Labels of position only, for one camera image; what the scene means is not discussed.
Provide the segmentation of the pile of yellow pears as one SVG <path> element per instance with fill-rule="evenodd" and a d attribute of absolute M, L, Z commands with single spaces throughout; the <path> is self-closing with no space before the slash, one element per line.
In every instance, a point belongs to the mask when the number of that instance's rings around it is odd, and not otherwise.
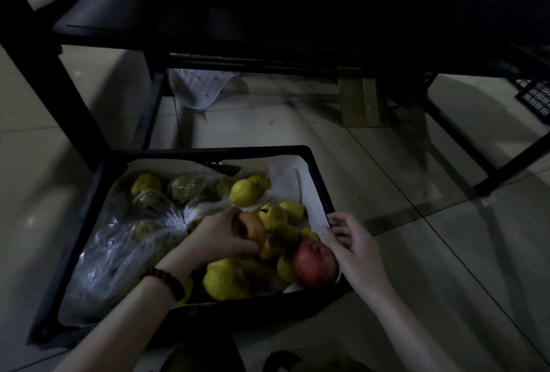
<path fill-rule="evenodd" d="M 221 259 L 208 264 L 202 283 L 210 300 L 251 299 L 304 289 L 292 271 L 291 259 L 301 242 L 319 241 L 320 237 L 310 226 L 301 225 L 307 216 L 301 202 L 292 199 L 262 202 L 270 189 L 271 181 L 265 174 L 233 180 L 225 199 L 228 204 L 200 219 L 202 223 L 207 216 L 235 207 L 256 213 L 267 231 L 264 247 L 257 257 Z"/>

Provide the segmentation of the black perforated plastic basket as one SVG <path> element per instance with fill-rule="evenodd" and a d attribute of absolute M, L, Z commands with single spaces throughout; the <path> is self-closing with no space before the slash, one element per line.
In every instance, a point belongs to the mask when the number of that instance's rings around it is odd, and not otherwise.
<path fill-rule="evenodd" d="M 516 101 L 528 109 L 541 123 L 550 126 L 550 81 L 508 79 L 518 92 Z"/>

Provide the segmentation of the person's dark clothing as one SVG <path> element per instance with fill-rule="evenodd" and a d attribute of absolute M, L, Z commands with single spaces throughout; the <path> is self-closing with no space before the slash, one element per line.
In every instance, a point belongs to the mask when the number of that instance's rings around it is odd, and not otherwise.
<path fill-rule="evenodd" d="M 236 344 L 230 338 L 219 338 L 213 346 L 191 341 L 181 344 L 168 356 L 158 372 L 246 372 Z M 375 372 L 350 357 L 326 361 L 306 361 L 288 351 L 271 352 L 261 372 Z"/>

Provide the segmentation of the wooden block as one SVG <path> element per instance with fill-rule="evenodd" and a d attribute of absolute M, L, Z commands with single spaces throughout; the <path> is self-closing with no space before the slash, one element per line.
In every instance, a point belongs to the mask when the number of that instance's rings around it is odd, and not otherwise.
<path fill-rule="evenodd" d="M 342 125 L 346 128 L 389 126 L 387 94 L 381 73 L 338 67 Z"/>

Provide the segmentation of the person's left forearm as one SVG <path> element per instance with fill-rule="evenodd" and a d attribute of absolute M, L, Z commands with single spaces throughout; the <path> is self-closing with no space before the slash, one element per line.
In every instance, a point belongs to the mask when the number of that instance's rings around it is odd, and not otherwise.
<path fill-rule="evenodd" d="M 146 276 L 53 372 L 132 372 L 175 302 L 161 278 Z"/>

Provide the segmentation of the person's right hand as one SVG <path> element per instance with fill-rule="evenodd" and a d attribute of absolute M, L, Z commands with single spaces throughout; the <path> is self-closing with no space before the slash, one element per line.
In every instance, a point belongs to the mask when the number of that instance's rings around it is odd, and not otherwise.
<path fill-rule="evenodd" d="M 345 246 L 340 270 L 355 292 L 371 302 L 391 288 L 376 240 L 353 215 L 333 212 L 327 215 L 329 227 Z"/>

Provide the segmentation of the black plastic crate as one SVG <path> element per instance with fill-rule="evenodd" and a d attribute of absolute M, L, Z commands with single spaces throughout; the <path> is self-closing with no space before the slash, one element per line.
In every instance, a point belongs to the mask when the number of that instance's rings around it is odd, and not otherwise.
<path fill-rule="evenodd" d="M 108 190 L 117 179 L 123 176 L 130 164 L 143 163 L 173 164 L 196 163 L 204 168 L 221 170 L 222 173 L 236 174 L 230 170 L 230 162 L 245 168 L 256 163 L 272 163 L 280 159 L 282 163 L 296 165 L 299 172 L 303 198 L 309 193 L 313 206 L 320 210 L 320 224 L 326 223 L 326 214 L 334 210 L 317 163 L 311 149 L 304 145 L 226 147 L 214 149 L 188 150 L 120 150 L 110 152 L 100 163 L 87 190 L 86 201 L 80 211 L 76 231 L 71 234 L 62 257 L 54 271 L 47 291 L 39 305 L 35 319 L 29 330 L 26 343 L 40 350 L 51 348 L 73 348 L 94 327 L 67 327 L 58 320 L 58 312 L 69 284 L 79 254 L 91 236 L 100 210 L 107 200 Z M 182 339 L 184 331 L 197 331 L 200 327 L 233 334 L 265 326 L 280 325 L 285 322 L 310 318 L 340 299 L 351 287 L 345 279 L 322 288 L 313 288 L 289 293 L 280 293 L 249 300 L 234 302 L 205 303 L 183 306 L 171 310 L 153 337 L 152 345 L 167 345 Z"/>

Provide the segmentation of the black metal table frame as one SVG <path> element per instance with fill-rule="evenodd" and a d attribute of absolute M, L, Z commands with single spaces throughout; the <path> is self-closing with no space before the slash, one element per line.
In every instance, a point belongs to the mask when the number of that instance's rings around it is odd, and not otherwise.
<path fill-rule="evenodd" d="M 61 45 L 142 51 L 165 68 L 338 77 L 379 72 L 487 174 L 488 196 L 550 153 L 550 133 L 497 167 L 436 104 L 437 74 L 550 81 L 550 0 L 0 0 L 0 45 L 95 170 L 111 152 L 59 58 Z"/>

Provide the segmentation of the white perforated foam sheet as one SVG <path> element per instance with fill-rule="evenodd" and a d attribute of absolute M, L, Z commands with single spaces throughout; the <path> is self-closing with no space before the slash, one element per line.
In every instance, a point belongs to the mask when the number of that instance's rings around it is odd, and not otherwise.
<path fill-rule="evenodd" d="M 228 95 L 250 92 L 248 83 L 238 72 L 221 70 L 166 69 L 176 111 L 203 111 Z"/>

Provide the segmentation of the person's right forearm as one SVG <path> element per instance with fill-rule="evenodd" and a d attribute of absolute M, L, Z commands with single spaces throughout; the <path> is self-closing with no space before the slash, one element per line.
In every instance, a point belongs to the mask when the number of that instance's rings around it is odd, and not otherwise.
<path fill-rule="evenodd" d="M 463 372 L 392 286 L 357 293 L 375 314 L 409 372 Z"/>

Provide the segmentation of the person's left hand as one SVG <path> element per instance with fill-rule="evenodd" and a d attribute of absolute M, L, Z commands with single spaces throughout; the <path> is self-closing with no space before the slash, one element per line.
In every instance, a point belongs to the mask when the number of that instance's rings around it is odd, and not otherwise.
<path fill-rule="evenodd" d="M 168 272 L 183 283 L 202 266 L 230 258 L 229 241 L 242 239 L 234 236 L 231 229 L 231 219 L 238 212 L 239 209 L 230 208 L 205 217 L 191 235 L 162 258 L 156 269 Z"/>

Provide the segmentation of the white foam liner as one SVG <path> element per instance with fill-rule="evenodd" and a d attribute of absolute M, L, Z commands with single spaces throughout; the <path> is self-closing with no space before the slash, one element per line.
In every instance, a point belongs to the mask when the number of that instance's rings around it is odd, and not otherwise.
<path fill-rule="evenodd" d="M 234 178 L 263 173 L 270 178 L 271 189 L 261 201 L 292 199 L 301 202 L 307 213 L 302 226 L 310 226 L 315 232 L 320 232 L 321 227 L 327 224 L 326 214 L 331 212 L 329 196 L 321 191 L 323 183 L 320 175 L 313 173 L 313 163 L 308 164 L 298 155 L 282 154 L 240 160 L 199 159 L 198 162 L 190 159 L 141 158 L 127 165 L 114 187 L 129 186 L 129 182 L 143 172 L 153 172 L 164 178 L 185 172 L 202 175 L 228 174 Z"/>

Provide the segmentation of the clear plastic bag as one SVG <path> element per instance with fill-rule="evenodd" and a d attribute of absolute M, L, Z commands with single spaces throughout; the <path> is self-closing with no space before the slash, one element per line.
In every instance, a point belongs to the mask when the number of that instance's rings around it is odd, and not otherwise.
<path fill-rule="evenodd" d="M 63 326 L 99 322 L 200 219 L 228 204 L 233 181 L 223 174 L 167 179 L 143 172 L 117 182 L 84 245 L 60 304 Z"/>

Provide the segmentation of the orange-brown bruised fruit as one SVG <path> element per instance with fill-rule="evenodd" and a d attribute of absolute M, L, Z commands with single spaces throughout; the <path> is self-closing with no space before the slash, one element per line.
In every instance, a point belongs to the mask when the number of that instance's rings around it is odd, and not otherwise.
<path fill-rule="evenodd" d="M 260 251 L 263 249 L 267 231 L 256 213 L 239 211 L 231 219 L 231 229 L 234 236 L 256 243 Z"/>

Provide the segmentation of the red apple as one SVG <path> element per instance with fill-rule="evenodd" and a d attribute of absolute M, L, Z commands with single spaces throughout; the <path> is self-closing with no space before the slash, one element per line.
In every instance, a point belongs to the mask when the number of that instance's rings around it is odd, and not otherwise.
<path fill-rule="evenodd" d="M 339 264 L 329 246 L 314 240 L 301 242 L 291 259 L 296 278 L 309 287 L 324 287 L 336 283 Z"/>

